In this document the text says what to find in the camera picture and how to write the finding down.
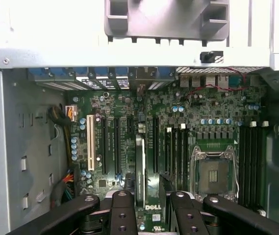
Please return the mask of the grey power supply unit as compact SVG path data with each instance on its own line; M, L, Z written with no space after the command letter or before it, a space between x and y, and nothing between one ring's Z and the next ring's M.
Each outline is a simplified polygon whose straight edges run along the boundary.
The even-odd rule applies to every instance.
M62 92L38 86L26 70L0 71L0 235L50 210L67 157L47 111L64 103Z

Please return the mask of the blue card clip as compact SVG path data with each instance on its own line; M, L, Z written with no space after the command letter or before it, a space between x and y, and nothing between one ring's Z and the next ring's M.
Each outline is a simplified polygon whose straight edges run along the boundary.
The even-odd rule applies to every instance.
M94 70L97 79L108 79L108 67L95 67Z
M128 68L127 67L116 67L115 68L116 77L128 77Z
M88 68L87 67L77 67L74 68L77 79L88 79Z
M171 67L158 67L157 77L158 79L172 79L175 76L175 68Z
M33 81L48 80L48 70L44 68L28 68L29 79Z
M50 72L54 76L67 76L67 70L65 68L50 68Z

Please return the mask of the grey parts rack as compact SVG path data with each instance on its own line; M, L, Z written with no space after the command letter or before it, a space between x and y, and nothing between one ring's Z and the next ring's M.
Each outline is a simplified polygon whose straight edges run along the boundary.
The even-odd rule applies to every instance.
M229 0L104 0L104 31L112 38L223 41Z

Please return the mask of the green motherboard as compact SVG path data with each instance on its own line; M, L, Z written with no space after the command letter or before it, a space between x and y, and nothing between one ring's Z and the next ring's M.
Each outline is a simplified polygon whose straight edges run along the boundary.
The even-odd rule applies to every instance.
M206 147L216 144L222 147L231 144L236 154L236 171L239 179L239 128L245 126L245 142L248 127L259 128L261 113L261 99L264 88L219 88L205 85L186 89L176 83L166 88L149 88L149 102L152 105L152 117L159 119L159 157L158 173L151 177L152 190L149 204L144 211L136 206L134 196L137 229L140 232L161 233L169 230L165 220L165 212L161 207L159 197L159 176L167 174L173 182L175 190L182 190L192 194L191 186L191 155L196 145ZM131 90L94 90L86 92L70 92L69 104L77 106L77 120L67 129L70 135L70 154L73 167L64 178L67 185L63 197L74 199L83 194L92 193L104 199L110 191L124 187L126 176L135 174L135 92ZM86 116L95 116L95 170L88 171ZM102 173L101 150L101 120L107 119L108 124L108 173ZM121 127L121 167L120 174L115 173L114 163L114 119L120 119ZM134 129L127 132L127 118L133 118ZM186 167L186 181L183 187L176 185L176 134L175 129L192 127L193 144L188 146L188 161ZM172 128L172 164L171 173L165 171L165 129Z

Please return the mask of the teal serial port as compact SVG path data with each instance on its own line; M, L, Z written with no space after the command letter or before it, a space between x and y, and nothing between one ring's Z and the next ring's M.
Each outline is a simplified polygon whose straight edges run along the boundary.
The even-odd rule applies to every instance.
M238 88L242 83L243 77L239 75L230 75L228 77L228 86L230 88Z

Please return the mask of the white power connector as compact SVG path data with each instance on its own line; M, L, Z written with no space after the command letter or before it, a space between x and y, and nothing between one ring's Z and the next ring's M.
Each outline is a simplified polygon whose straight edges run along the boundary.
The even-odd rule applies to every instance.
M76 122L77 120L77 106L76 105L66 105L65 106L65 115L70 119L71 122Z

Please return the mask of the long black expansion slot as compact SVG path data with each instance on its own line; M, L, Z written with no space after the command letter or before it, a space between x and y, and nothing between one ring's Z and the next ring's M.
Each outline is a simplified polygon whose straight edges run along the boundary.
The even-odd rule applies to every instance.
M108 173L107 155L108 155L108 124L107 119L101 120L101 150L102 150L102 173Z
M159 119L152 119L152 146L153 146L153 172L158 173L158 157L159 157Z
M121 127L120 119L114 119L114 163L115 163L115 173L120 174L122 172L121 167Z

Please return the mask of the white expansion slot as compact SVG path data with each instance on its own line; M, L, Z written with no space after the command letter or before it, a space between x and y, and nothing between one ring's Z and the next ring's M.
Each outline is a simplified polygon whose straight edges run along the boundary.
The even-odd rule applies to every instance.
M96 154L94 115L86 116L86 142L87 142L88 171L93 171L95 170L95 154Z

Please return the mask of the CPU socket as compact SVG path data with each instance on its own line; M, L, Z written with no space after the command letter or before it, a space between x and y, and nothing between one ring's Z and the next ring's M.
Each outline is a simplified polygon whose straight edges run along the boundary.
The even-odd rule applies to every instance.
M234 169L236 154L231 144L218 147L196 145L191 155L191 192L201 202L208 195L218 195L236 202Z

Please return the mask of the RAM slot white clips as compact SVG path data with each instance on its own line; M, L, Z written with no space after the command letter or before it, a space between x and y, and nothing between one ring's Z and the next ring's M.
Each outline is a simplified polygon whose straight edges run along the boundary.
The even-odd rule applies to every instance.
M252 168L252 164L251 164L251 142L252 142L252 129L253 127L248 127L247 128L247 132L246 132L246 147L247 147L247 150L246 150L246 170L247 170L247 173L246 173L246 190L245 190L245 193L246 193L246 199L247 199L247 207L251 208L251 201L250 201L250 198L251 198L251 168Z
M267 127L258 128L258 172L257 172L257 200L258 207L266 208L266 147Z
M182 188L184 182L186 181L186 167L188 161L188 153L187 153L187 129L179 129L178 130L178 178L180 187Z

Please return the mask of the black case lock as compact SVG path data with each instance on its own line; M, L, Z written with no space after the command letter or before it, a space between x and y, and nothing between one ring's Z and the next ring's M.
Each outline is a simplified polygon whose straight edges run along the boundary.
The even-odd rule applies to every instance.
M200 53L201 63L222 63L224 59L223 51L203 51Z

